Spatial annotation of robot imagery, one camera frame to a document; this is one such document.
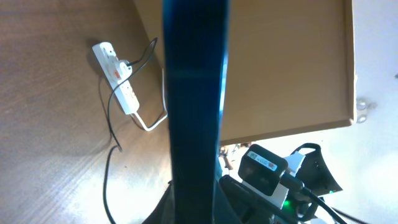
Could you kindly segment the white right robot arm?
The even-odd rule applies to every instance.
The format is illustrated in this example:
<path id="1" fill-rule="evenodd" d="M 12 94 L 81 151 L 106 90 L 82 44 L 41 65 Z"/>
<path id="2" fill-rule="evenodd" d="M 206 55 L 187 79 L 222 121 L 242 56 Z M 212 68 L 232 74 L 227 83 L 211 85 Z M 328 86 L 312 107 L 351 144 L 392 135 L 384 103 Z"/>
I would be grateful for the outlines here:
<path id="1" fill-rule="evenodd" d="M 216 208 L 226 223 L 323 223 L 318 208 L 333 223 L 362 221 L 328 206 L 324 195 L 342 188 L 327 168 L 318 144 L 305 143 L 280 157 L 258 144 L 247 146 L 238 176 L 218 181 L 221 202 Z"/>

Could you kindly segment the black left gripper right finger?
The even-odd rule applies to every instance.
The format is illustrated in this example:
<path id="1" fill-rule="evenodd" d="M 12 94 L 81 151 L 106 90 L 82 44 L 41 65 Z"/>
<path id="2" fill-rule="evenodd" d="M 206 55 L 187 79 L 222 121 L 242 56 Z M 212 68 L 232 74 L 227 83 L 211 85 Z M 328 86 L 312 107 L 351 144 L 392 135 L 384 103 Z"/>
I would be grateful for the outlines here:
<path id="1" fill-rule="evenodd" d="M 214 224 L 242 224 L 219 182 L 215 181 Z"/>

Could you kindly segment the blue smartphone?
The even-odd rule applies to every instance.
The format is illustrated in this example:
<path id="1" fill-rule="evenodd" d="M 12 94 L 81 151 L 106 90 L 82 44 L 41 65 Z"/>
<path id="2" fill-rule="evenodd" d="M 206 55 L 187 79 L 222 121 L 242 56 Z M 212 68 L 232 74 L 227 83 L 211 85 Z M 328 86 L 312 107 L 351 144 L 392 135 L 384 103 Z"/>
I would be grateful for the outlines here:
<path id="1" fill-rule="evenodd" d="M 176 223 L 213 223 L 229 1 L 163 2 Z"/>

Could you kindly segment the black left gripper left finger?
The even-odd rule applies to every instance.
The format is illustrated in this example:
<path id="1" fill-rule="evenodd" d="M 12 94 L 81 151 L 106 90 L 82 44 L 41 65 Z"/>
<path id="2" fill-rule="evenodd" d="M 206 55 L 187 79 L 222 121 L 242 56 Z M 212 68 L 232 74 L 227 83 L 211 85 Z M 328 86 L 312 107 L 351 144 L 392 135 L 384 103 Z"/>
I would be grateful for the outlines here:
<path id="1" fill-rule="evenodd" d="M 174 183 L 169 185 L 153 212 L 142 224 L 174 224 Z"/>

